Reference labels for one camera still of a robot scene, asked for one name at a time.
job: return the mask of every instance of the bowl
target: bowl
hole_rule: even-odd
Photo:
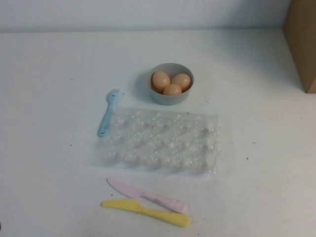
[[[154,72],[157,72],[157,71],[164,71],[165,73],[167,73],[168,76],[170,77],[170,80],[177,74],[185,73],[185,74],[189,75],[189,77],[191,78],[191,86],[187,91],[181,93],[180,95],[162,95],[156,91],[156,89],[153,85],[152,77],[153,77]],[[155,66],[154,68],[152,68],[150,70],[147,83],[151,89],[150,90],[151,96],[157,103],[162,104],[162,105],[175,105],[175,104],[178,104],[178,103],[184,101],[188,97],[188,95],[191,91],[191,88],[194,84],[194,77],[193,77],[192,72],[187,67],[185,67],[181,64],[164,63],[164,64],[160,64],[158,66]]]

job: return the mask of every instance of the brown egg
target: brown egg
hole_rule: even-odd
[[[170,78],[167,73],[158,71],[153,74],[153,84],[160,92],[170,85]]]
[[[179,95],[182,93],[181,87],[176,84],[171,84],[163,91],[164,95]]]
[[[189,75],[181,73],[176,75],[172,80],[171,84],[176,84],[181,87],[182,92],[187,91],[191,86],[191,78]]]

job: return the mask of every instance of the plastic egg tray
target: plastic egg tray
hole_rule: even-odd
[[[217,116],[116,108],[105,161],[148,168],[210,171],[216,161]]]

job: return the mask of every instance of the brown cardboard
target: brown cardboard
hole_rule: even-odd
[[[283,32],[307,93],[316,93],[316,0],[292,0]]]

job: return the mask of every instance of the spatula handle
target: spatula handle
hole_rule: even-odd
[[[142,197],[150,201],[153,201],[154,203],[160,206],[164,206],[169,210],[176,211],[179,213],[187,213],[189,210],[189,206],[186,202],[168,198],[162,195],[143,191]]]
[[[180,213],[160,211],[149,208],[142,208],[142,210],[139,211],[139,213],[155,217],[157,219],[163,220],[176,226],[186,227],[191,224],[189,216]]]

